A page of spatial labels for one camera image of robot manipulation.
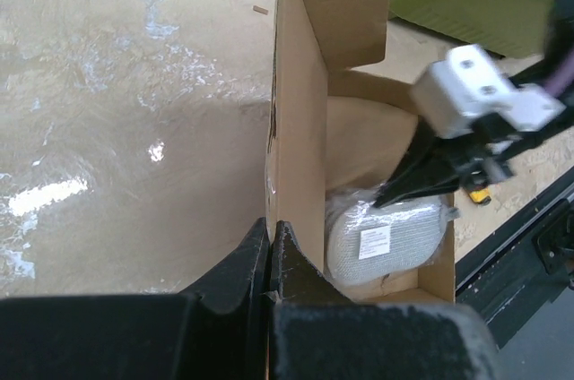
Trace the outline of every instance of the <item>bolt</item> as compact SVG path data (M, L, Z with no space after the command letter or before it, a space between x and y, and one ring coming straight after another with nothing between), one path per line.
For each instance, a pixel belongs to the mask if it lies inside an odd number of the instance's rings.
M493 95L494 93L496 93L496 87L484 86L481 87L481 92L483 93L483 95Z

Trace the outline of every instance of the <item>white label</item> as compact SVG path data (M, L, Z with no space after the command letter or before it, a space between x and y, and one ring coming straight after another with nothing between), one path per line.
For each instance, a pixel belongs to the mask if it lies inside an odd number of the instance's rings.
M391 251L391 227L361 231L361 245L359 246L359 259L369 259L373 256L385 255Z

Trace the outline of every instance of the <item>clear plastic bag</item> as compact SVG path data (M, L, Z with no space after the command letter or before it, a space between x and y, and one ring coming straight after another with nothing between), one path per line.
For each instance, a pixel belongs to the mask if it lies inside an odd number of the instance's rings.
M430 264L456 209L443 196L372 206L376 190L345 190L326 203L326 275L353 286Z

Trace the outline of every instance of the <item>cardboard box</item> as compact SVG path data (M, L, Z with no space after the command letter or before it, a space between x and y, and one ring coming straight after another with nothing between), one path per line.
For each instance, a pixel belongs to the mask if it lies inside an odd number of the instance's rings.
M416 113L408 84L348 69L384 59L387 12L388 0L277 0L267 218L272 229L277 220L289 221L301 250L320 271L327 95L386 102ZM373 301L452 302L454 258L450 226L433 265L350 293Z

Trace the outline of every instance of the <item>yellow object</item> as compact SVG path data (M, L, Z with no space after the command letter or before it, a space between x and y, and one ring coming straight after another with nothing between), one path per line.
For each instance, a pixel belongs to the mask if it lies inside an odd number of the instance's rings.
M491 203L491 193L488 189L476 190L474 192L468 192L468 196L473 201L479 205L488 205Z

